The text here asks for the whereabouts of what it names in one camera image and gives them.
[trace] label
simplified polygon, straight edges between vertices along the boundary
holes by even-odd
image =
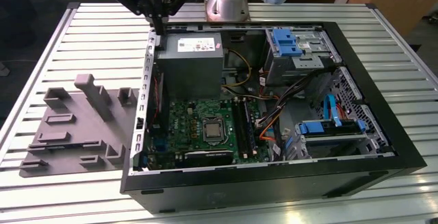
[[[273,152],[277,154],[277,156],[280,155],[280,152],[281,152],[281,149],[280,149],[280,147],[276,145],[276,144],[273,144],[273,146],[272,146],[272,150],[273,150]]]
[[[260,77],[260,86],[264,86],[264,85],[265,85],[265,78]]]
[[[213,38],[180,38],[177,52],[215,51]]]

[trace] cable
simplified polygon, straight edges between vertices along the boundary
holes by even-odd
[[[285,105],[285,102],[288,100],[288,97],[292,97],[295,94],[297,94],[305,88],[307,84],[309,83],[309,81],[312,80],[312,78],[315,76],[317,76],[321,73],[332,72],[335,69],[336,69],[336,67],[331,67],[331,68],[327,68],[327,69],[313,70],[303,78],[300,78],[287,88],[285,92],[283,93],[283,95],[280,96],[279,100],[276,101],[275,109],[269,112],[269,114],[265,117],[263,117],[259,120],[259,124],[264,123],[267,121],[267,119],[271,118],[281,110],[281,108]]]
[[[153,114],[153,118],[152,118],[152,122],[148,126],[148,129],[150,129],[150,126],[153,125],[154,119],[157,117],[157,106],[158,106],[158,100],[157,100],[157,81],[156,81],[156,77],[153,77],[153,82],[154,82],[154,102],[156,102],[156,110],[154,110],[154,114]]]
[[[273,141],[275,141],[273,138],[271,138],[271,137],[264,137],[263,135],[264,135],[267,129],[272,126],[272,124],[273,124],[273,122],[276,121],[276,119],[279,118],[279,116],[280,116],[280,114],[277,114],[277,115],[272,118],[271,122],[267,124],[265,128],[263,129],[263,131],[261,131],[261,133],[260,133],[259,139],[273,140]]]
[[[269,96],[263,96],[263,86],[260,86],[259,96],[260,96],[260,97],[269,97]]]
[[[239,83],[235,83],[235,84],[221,85],[223,87],[236,87],[236,86],[240,86],[241,84],[244,84],[249,80],[249,78],[251,78],[251,66],[249,66],[248,60],[240,55],[239,52],[236,52],[235,50],[231,50],[231,49],[228,49],[228,51],[232,52],[233,54],[236,54],[236,56],[244,61],[245,66],[248,67],[248,76],[245,77],[244,81],[241,81]]]
[[[253,96],[253,95],[247,95],[247,94],[241,94],[241,93],[237,93],[236,91],[233,91],[229,87],[225,87],[223,86],[223,88],[233,95],[236,96],[241,96],[241,97],[251,97],[251,98],[255,98],[255,99],[259,99],[259,100],[271,100],[272,98],[265,98],[265,97],[257,97],[257,96]]]

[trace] metal slatted table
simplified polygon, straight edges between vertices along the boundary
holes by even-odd
[[[78,73],[92,73],[106,89],[141,83],[144,18],[118,4],[80,4],[65,11],[0,131],[0,222],[424,223],[438,217],[438,81],[380,12],[335,4],[251,4],[249,11],[252,21],[339,24],[428,166],[351,197],[156,216],[118,193],[121,171],[21,178],[17,167],[44,113],[46,88],[74,90]],[[171,20],[204,19],[203,5],[187,4]]]

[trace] blue drive bracket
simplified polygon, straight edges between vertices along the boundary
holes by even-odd
[[[272,29],[272,41],[279,47],[280,56],[300,56],[303,54],[289,29]]]
[[[307,123],[299,124],[300,134],[307,133],[323,133],[321,123],[319,121],[309,121]]]
[[[323,99],[323,118],[329,119],[329,113],[331,113],[331,119],[335,122],[335,126],[341,126],[339,115],[337,115],[337,110],[336,110],[336,100],[335,96],[332,94],[327,94],[325,98]]]

